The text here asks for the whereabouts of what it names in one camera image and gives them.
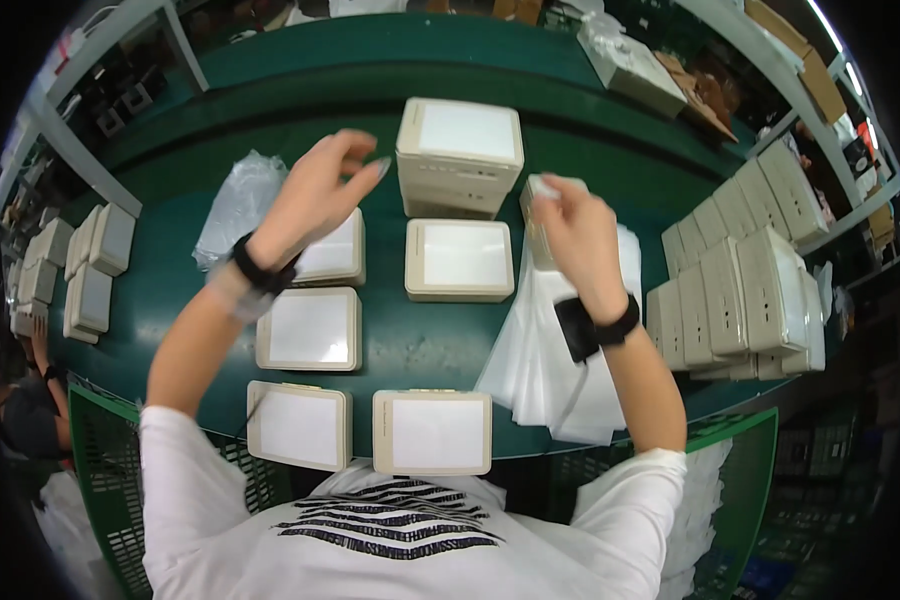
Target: green basket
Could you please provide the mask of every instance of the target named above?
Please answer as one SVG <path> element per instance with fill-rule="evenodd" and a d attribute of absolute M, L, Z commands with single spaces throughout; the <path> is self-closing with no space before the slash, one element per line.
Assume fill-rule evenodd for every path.
<path fill-rule="evenodd" d="M 126 597 L 150 598 L 154 593 L 143 565 L 137 407 L 78 380 L 71 382 L 69 400 L 73 462 L 96 541 Z M 246 508 L 252 515 L 293 500 L 288 465 L 251 456 L 239 439 L 206 435 L 220 455 L 246 475 Z"/>
<path fill-rule="evenodd" d="M 688 453 L 733 438 L 733 449 L 720 469 L 723 491 L 722 506 L 713 515 L 716 535 L 710 551 L 696 563 L 692 598 L 724 600 L 737 587 L 767 504 L 777 451 L 777 426 L 776 408 L 759 414 L 719 414 L 688 426 Z M 633 455 L 633 444 L 620 441 L 554 456 L 551 521 L 569 522 L 577 488 Z"/>

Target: clear plastic bag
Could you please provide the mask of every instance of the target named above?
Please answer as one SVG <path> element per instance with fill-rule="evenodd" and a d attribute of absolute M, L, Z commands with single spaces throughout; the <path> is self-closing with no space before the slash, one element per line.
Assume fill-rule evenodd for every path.
<path fill-rule="evenodd" d="M 263 156 L 257 150 L 251 150 L 246 158 L 233 164 L 213 198 L 203 231 L 193 248 L 197 269 L 209 271 L 237 240 L 260 225 L 287 173 L 287 165 L 279 156 Z"/>

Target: worker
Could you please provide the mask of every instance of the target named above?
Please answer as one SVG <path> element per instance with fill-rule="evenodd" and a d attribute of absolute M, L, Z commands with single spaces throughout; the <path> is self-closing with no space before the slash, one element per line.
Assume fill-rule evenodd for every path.
<path fill-rule="evenodd" d="M 33 319 L 33 335 L 22 338 L 27 374 L 16 383 L 0 377 L 0 432 L 10 450 L 31 459 L 70 456 L 70 412 L 62 373 L 50 361 L 47 319 Z"/>
<path fill-rule="evenodd" d="M 505 512 L 504 490 L 476 477 L 394 477 L 368 461 L 307 498 L 248 512 L 245 475 L 194 421 L 201 396 L 292 278 L 295 257 L 383 178 L 389 158 L 364 164 L 375 146 L 344 129 L 304 154 L 156 351 L 140 433 L 154 597 L 653 600 L 683 496 L 686 415 L 639 318 L 602 349 L 637 454 L 579 489 L 570 525 Z M 616 217 L 561 177 L 544 182 L 557 196 L 536 198 L 534 214 L 556 264 L 595 325 L 612 327 L 632 310 Z"/>

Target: black wrist strap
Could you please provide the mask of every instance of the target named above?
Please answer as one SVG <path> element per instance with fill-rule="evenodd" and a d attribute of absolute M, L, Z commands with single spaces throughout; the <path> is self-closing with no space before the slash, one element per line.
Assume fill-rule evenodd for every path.
<path fill-rule="evenodd" d="M 247 241 L 251 239 L 252 235 L 253 231 L 237 240 L 237 243 L 233 245 L 233 249 L 230 250 L 230 258 L 254 290 L 262 294 L 276 296 L 289 288 L 294 278 L 297 277 L 297 261 L 300 259 L 300 254 L 294 256 L 287 266 L 281 270 L 262 269 L 253 262 L 253 259 L 247 252 Z"/>

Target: cardboard box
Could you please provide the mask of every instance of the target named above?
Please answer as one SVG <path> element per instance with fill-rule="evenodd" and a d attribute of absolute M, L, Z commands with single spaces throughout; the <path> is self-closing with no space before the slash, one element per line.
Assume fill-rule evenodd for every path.
<path fill-rule="evenodd" d="M 847 112 L 847 105 L 817 50 L 793 25 L 760 0 L 746 0 L 744 12 L 803 59 L 804 71 L 800 79 L 804 87 L 816 102 L 826 124 L 836 123 Z"/>

